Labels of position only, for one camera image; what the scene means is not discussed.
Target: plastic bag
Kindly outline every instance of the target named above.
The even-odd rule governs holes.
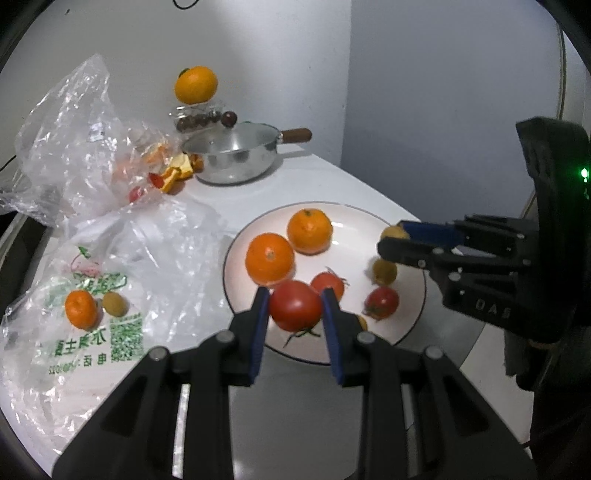
[[[78,223],[39,282],[7,310],[0,378],[50,462],[150,347],[191,348],[228,326],[222,227],[210,207],[166,196]],[[76,329],[64,314],[74,289],[99,301],[117,291],[129,312],[105,313],[91,332]]]
[[[117,210],[141,196],[134,189],[149,188],[148,173],[161,171],[180,140],[121,122],[108,86],[109,72],[94,55],[31,111],[15,140],[19,169],[0,193],[0,210],[60,226]]]

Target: plate rim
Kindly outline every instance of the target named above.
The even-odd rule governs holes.
[[[257,220],[263,218],[265,215],[268,215],[269,213],[272,212],[276,212],[277,210],[281,210],[283,208],[287,208],[287,207],[293,207],[293,206],[297,206],[297,205],[306,205],[306,204],[310,204],[310,203],[319,203],[319,204],[324,204],[324,205],[340,205],[340,206],[344,206],[347,208],[351,208],[353,210],[358,210],[360,212],[363,213],[367,213],[368,215],[377,218],[378,220],[381,220],[382,222],[384,222],[386,225],[390,225],[389,222],[387,222],[386,220],[384,220],[383,218],[381,218],[380,216],[368,212],[367,210],[364,210],[362,208],[353,206],[353,205],[349,205],[348,203],[342,203],[342,202],[328,202],[325,200],[313,200],[310,202],[295,202],[295,203],[288,203],[286,205],[281,205],[279,207],[273,208],[271,210],[266,211],[265,213],[260,214],[259,216],[257,216],[256,218],[254,218],[253,220],[251,220],[250,222],[248,222],[243,228],[240,229],[240,231],[236,234],[236,236],[232,239],[232,242],[230,243],[230,245],[228,246],[228,250],[226,251],[226,255],[224,256],[224,260],[223,260],[223,264],[222,264],[222,286],[223,286],[223,294],[226,297],[226,302],[228,303],[228,306],[230,307],[230,310],[232,311],[233,315],[236,315],[236,312],[234,310],[234,308],[232,307],[232,304],[230,303],[230,298],[228,297],[228,290],[226,288],[226,263],[228,262],[228,255],[230,254],[230,250],[232,249],[234,242],[236,242],[236,240],[238,239],[238,237],[241,235],[241,233],[246,230],[248,227],[250,227],[254,222],[256,222]],[[423,310],[425,309],[425,303],[427,302],[427,279],[425,278],[425,271],[421,270],[421,272],[423,273],[423,304],[421,305],[421,310],[418,312],[417,318],[414,319],[413,321],[413,325],[408,329],[408,332],[406,332],[402,338],[396,342],[393,343],[392,345],[398,345],[400,342],[402,342],[410,332],[413,331],[413,329],[416,327],[417,322],[419,320],[419,318],[421,318],[421,315],[423,315]],[[272,350],[273,352],[288,358],[290,360],[293,360],[295,362],[299,362],[302,364],[307,364],[307,365],[318,365],[321,367],[329,367],[330,363],[325,363],[325,362],[315,362],[313,360],[305,360],[303,358],[299,358],[299,357],[295,357],[292,355],[289,355],[285,352],[280,352],[279,350],[277,350],[276,348],[273,348],[271,345],[267,344],[267,339],[265,338],[265,347],[267,347],[269,350]]]

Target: blue gripper pad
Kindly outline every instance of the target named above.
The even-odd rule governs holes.
[[[269,323],[269,297],[267,288],[260,287],[252,304],[252,311],[258,315],[256,329],[251,343],[250,369],[248,375],[251,382],[261,371],[262,351],[265,348],[265,337],[267,335],[267,324]]]
[[[465,241],[464,234],[457,230],[454,225],[409,221],[402,221],[399,225],[410,235],[413,242],[452,249],[458,245],[463,245]]]
[[[335,313],[340,313],[339,303],[336,300],[332,288],[322,292],[322,325],[326,346],[329,350],[330,371],[336,382],[343,385],[345,374],[343,372],[343,357],[339,337],[335,326]]]

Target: screw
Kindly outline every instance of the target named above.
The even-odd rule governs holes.
[[[159,362],[166,358],[166,356],[168,355],[168,350],[166,350],[166,348],[164,348],[163,346],[155,346],[148,352],[148,355],[155,362]]]
[[[425,348],[425,355],[429,357],[431,360],[439,360],[443,358],[443,352],[438,346],[428,346]]]
[[[357,334],[357,341],[364,345],[369,345],[375,342],[375,335],[371,332],[359,332]]]
[[[216,340],[220,343],[231,343],[235,335],[230,330],[222,330],[216,335]]]

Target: white wall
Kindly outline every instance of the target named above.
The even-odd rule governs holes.
[[[519,215],[515,123],[556,115],[559,58],[533,0],[353,0],[342,167],[423,220]]]
[[[95,52],[105,57],[110,97],[124,118],[171,126],[179,71],[204,64],[239,118],[309,127],[312,152],[338,163],[350,8],[348,0],[201,0],[187,11],[171,0],[56,0],[0,73],[0,164],[31,108]]]

